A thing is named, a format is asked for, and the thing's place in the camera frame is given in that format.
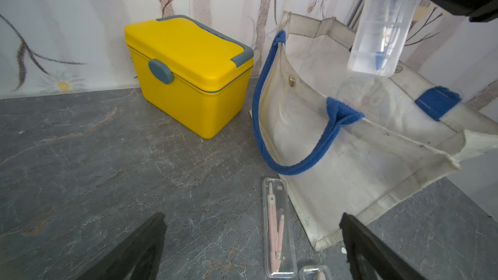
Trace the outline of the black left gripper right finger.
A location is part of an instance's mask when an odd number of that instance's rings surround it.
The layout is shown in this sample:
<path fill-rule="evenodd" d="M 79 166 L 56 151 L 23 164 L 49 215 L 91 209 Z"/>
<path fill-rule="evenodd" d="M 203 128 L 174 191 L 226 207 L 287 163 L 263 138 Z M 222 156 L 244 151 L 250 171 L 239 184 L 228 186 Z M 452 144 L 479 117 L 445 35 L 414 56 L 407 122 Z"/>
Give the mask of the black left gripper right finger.
<path fill-rule="evenodd" d="M 425 279 L 353 215 L 344 213 L 339 226 L 353 279 Z"/>

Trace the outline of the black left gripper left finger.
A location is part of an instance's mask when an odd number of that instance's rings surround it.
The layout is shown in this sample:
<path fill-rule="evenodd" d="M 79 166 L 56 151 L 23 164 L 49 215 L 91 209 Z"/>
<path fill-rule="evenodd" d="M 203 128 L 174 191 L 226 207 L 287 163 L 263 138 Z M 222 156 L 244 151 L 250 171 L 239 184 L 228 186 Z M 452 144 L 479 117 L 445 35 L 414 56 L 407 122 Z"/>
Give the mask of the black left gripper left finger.
<path fill-rule="evenodd" d="M 156 279 L 167 225 L 155 213 L 79 279 Z"/>

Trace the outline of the clear case blue insert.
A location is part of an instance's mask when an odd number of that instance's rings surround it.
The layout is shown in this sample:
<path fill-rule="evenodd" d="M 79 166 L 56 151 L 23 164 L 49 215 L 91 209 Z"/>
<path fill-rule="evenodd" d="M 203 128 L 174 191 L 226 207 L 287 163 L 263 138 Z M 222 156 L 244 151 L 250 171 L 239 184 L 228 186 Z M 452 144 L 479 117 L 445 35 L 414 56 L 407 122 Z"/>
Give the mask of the clear case blue insert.
<path fill-rule="evenodd" d="M 348 69 L 380 77 L 394 74 L 419 0 L 365 0 Z"/>

